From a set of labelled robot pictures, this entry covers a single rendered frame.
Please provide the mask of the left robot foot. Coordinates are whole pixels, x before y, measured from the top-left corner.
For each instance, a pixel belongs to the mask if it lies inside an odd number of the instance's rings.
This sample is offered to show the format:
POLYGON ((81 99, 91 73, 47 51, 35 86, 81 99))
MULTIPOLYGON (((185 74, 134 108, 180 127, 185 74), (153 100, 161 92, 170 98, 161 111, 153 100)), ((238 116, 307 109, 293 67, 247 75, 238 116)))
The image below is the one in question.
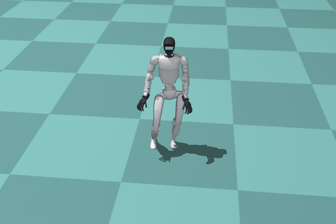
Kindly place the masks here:
POLYGON ((174 140, 170 140, 170 147, 171 148, 177 148, 176 142, 174 140))

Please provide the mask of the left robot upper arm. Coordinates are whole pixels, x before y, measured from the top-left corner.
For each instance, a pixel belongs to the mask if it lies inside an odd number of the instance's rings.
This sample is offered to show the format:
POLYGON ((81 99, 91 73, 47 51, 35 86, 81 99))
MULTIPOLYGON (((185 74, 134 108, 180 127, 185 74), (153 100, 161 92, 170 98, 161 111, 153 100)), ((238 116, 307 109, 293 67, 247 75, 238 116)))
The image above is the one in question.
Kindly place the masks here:
POLYGON ((188 76, 188 62, 187 58, 184 56, 179 56, 180 64, 182 67, 182 73, 183 75, 181 76, 181 81, 186 82, 186 77, 188 76))

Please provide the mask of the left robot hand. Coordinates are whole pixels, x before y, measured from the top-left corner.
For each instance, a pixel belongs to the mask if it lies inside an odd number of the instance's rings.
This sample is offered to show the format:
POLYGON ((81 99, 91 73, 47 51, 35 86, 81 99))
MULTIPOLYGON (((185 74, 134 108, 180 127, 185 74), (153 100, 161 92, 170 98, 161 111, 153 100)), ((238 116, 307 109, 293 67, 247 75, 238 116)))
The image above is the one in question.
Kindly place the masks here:
POLYGON ((187 114, 190 114, 192 112, 192 107, 191 107, 190 102, 188 101, 189 99, 185 98, 184 95, 182 96, 182 99, 184 101, 184 105, 183 105, 182 110, 184 109, 184 106, 185 106, 186 107, 185 113, 187 112, 187 114))

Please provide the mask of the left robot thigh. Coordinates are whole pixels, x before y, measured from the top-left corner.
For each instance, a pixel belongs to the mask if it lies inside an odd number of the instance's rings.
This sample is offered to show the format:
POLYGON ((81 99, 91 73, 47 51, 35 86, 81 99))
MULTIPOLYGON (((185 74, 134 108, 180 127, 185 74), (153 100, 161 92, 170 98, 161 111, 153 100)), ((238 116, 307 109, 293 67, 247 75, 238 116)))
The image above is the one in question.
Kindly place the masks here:
POLYGON ((175 118, 173 119, 173 126, 179 126, 181 125, 181 120, 182 120, 182 116, 184 113, 184 109, 183 105, 184 105, 184 101, 182 99, 182 91, 176 91, 176 111, 175 111, 175 118))

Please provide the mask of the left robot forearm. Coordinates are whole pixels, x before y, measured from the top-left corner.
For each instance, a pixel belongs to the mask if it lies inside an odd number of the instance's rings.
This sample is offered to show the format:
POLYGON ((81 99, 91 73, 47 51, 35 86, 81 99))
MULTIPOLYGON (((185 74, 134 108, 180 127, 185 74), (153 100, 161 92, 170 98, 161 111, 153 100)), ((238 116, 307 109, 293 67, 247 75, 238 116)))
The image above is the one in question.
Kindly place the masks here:
POLYGON ((184 95, 185 98, 188 98, 188 86, 189 86, 189 76, 186 77, 186 83, 183 83, 183 89, 182 89, 182 95, 184 95))

